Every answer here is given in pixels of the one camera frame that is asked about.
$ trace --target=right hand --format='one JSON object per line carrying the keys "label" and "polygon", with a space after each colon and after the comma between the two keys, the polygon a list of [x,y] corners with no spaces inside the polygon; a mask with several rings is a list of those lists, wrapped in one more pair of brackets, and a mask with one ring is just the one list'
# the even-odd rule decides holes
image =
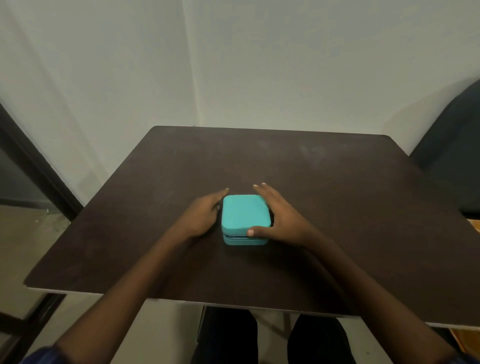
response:
{"label": "right hand", "polygon": [[247,231],[247,236],[255,236],[282,241],[294,246],[308,247],[317,239],[320,233],[311,223],[290,205],[282,195],[267,185],[253,185],[253,188],[262,196],[274,214],[274,223],[270,228],[253,226]]}

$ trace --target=finger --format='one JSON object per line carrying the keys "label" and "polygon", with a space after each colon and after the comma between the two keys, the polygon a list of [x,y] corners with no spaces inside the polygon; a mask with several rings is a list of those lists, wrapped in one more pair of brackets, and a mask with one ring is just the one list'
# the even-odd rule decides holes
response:
{"label": "finger", "polygon": [[275,239],[275,231],[275,228],[266,228],[265,226],[252,226],[247,230],[247,236]]}
{"label": "finger", "polygon": [[264,200],[267,202],[267,205],[269,205],[270,208],[273,208],[273,205],[275,204],[275,196],[263,186],[258,186],[254,184],[253,188],[255,189],[255,191],[258,192],[261,197],[264,198]]}
{"label": "finger", "polygon": [[270,186],[269,184],[266,184],[265,182],[262,183],[262,187],[269,191],[271,194],[273,194],[275,197],[282,197],[279,191],[277,191],[275,188]]}
{"label": "finger", "polygon": [[210,194],[209,196],[211,197],[211,202],[212,202],[212,208],[215,206],[222,198],[224,198],[228,193],[228,188],[225,190],[221,190],[218,192],[214,192]]}

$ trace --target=forearm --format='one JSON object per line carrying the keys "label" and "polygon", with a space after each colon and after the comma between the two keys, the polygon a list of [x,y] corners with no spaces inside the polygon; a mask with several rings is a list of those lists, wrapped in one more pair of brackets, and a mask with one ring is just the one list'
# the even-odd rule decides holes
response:
{"label": "forearm", "polygon": [[334,241],[319,234],[308,248],[355,303],[394,363],[436,364],[455,355],[451,346],[356,265]]}
{"label": "forearm", "polygon": [[158,280],[185,238],[167,232],[57,342],[72,363],[109,363]]}

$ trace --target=leg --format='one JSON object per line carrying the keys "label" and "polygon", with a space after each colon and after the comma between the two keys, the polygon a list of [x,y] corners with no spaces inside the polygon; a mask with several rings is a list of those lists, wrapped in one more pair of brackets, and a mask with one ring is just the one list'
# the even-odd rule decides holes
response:
{"label": "leg", "polygon": [[336,318],[300,315],[287,345],[288,364],[355,364]]}
{"label": "leg", "polygon": [[192,364],[257,364],[257,322],[248,310],[207,307]]}

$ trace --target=dark brown tabletop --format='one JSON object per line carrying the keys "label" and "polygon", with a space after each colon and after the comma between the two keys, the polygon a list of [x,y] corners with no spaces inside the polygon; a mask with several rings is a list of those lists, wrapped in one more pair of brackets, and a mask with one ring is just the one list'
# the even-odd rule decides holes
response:
{"label": "dark brown tabletop", "polygon": [[[387,136],[157,126],[25,280],[104,293],[196,197],[267,182],[431,323],[480,326],[480,235]],[[217,224],[152,298],[354,315],[312,257],[228,246]]]}

